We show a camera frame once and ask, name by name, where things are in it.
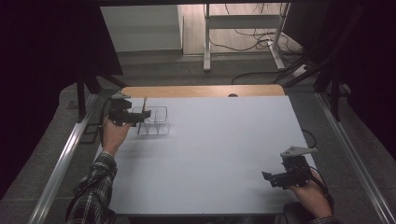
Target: wrist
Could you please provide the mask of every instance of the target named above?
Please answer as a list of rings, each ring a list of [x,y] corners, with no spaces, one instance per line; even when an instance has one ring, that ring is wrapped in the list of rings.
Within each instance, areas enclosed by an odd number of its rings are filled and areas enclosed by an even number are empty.
[[[324,218],[332,216],[332,209],[327,203],[319,203],[313,207],[312,214],[315,218]]]
[[[113,158],[116,156],[117,148],[114,147],[103,147],[102,151],[110,154]]]

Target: white table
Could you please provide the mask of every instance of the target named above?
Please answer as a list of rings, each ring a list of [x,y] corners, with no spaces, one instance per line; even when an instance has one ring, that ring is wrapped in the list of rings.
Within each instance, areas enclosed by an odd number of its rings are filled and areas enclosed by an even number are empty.
[[[296,200],[261,173],[283,173],[279,154],[306,147],[288,96],[148,98],[151,105],[167,106],[170,133],[129,131],[116,156],[117,214],[279,214]]]

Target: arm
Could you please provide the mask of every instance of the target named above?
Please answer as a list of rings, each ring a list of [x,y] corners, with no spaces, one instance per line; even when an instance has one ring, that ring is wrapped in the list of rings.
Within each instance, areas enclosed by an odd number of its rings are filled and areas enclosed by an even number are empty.
[[[323,182],[318,173],[312,171],[312,175]],[[309,224],[340,224],[342,221],[333,215],[332,209],[326,200],[321,188],[312,180],[302,187],[289,186],[289,189],[293,191],[300,204],[310,212],[315,220],[309,222]]]
[[[70,213],[66,218],[68,224],[82,221],[107,223],[112,185],[117,173],[114,156],[130,127],[131,124],[116,126],[111,120],[105,119],[103,151],[75,189],[75,201],[70,203]]]

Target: aluminum frame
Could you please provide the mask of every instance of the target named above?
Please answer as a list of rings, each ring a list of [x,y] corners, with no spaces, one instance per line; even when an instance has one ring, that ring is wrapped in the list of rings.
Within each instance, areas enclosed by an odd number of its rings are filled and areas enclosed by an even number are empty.
[[[373,207],[381,218],[384,224],[394,224],[396,223],[394,215],[391,213],[388,203],[382,195],[378,185],[375,183],[373,178],[370,176],[366,167],[364,166],[361,157],[359,156],[356,148],[351,143],[346,131],[343,128],[341,122],[338,122],[332,115],[330,110],[330,104],[326,98],[325,93],[316,93],[316,97],[325,113],[327,119],[329,120],[338,141],[341,143],[348,160],[350,161],[356,175],[358,176],[361,184],[371,200]]]
[[[86,104],[87,113],[85,118],[81,121],[81,123],[77,123],[71,132],[69,139],[64,146],[64,150],[62,151],[62,154],[52,171],[49,181],[47,182],[47,185],[44,188],[37,205],[35,206],[35,210],[29,219],[29,224],[41,224],[45,221],[52,202],[55,199],[56,193],[58,192],[62,180],[64,179],[64,174],[66,173],[69,163],[73,158],[75,149],[78,146],[79,139],[84,133],[88,120],[91,117],[93,106],[97,97],[98,96],[95,94],[91,94],[89,96]]]

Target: metal bar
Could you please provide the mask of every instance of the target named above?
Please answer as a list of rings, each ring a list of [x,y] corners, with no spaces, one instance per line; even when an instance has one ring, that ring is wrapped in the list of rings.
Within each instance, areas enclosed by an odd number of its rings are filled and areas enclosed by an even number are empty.
[[[204,71],[210,71],[210,41],[209,41],[209,26],[210,26],[210,14],[209,4],[206,4],[205,14],[205,49],[204,49]]]
[[[210,17],[209,28],[214,29],[275,29],[279,15],[218,15]]]
[[[87,113],[84,120],[81,123],[77,123],[71,132],[69,139],[67,140],[66,145],[64,146],[64,150],[62,151],[61,156],[59,157],[58,162],[53,169],[53,172],[47,182],[46,187],[44,188],[43,193],[41,194],[40,199],[38,200],[37,205],[35,206],[35,210],[33,211],[29,224],[43,223],[49,210],[52,202],[55,198],[55,195],[64,179],[64,174],[66,173],[67,167],[69,166],[70,161],[73,158],[74,151],[78,145],[78,141],[82,134],[84,133],[85,127],[87,126],[88,120],[90,119],[93,105],[97,99],[97,95],[91,94],[88,98],[87,102]]]
[[[279,18],[279,21],[278,21],[278,24],[277,24],[277,27],[276,27],[276,31],[275,31],[274,41],[273,41],[273,44],[271,45],[271,46],[274,46],[274,49],[276,49],[277,42],[279,42],[280,33],[283,30],[283,25],[285,24],[285,19],[286,19],[286,15],[288,13],[288,10],[289,10],[289,6],[290,6],[290,3],[287,3],[285,5],[285,10],[283,10],[280,13],[280,18]]]
[[[87,113],[87,108],[85,107],[85,91],[84,91],[84,81],[82,80],[82,74],[79,72],[77,74],[77,96],[78,96],[78,123],[81,123]]]
[[[329,102],[326,99],[326,95],[324,93],[316,93],[317,99],[323,108],[323,111],[332,125],[332,129],[335,132],[339,142],[341,143],[347,158],[349,159],[353,169],[355,170],[356,175],[358,176],[361,184],[369,196],[376,212],[382,220],[382,223],[395,224],[396,220],[394,215],[390,212],[387,201],[379,190],[378,185],[371,178],[369,172],[364,166],[361,157],[359,156],[356,148],[351,143],[350,139],[347,136],[346,131],[344,130],[341,122],[338,122],[334,116],[332,115],[332,111],[330,110]]]
[[[285,9],[280,13],[279,22],[275,31],[274,41],[269,41],[271,54],[273,55],[277,70],[282,71],[285,70],[285,64],[283,64],[282,59],[280,58],[279,53],[277,52],[277,43],[279,42],[280,33],[283,30],[283,25],[285,24],[286,15],[289,10],[290,3],[285,5]]]

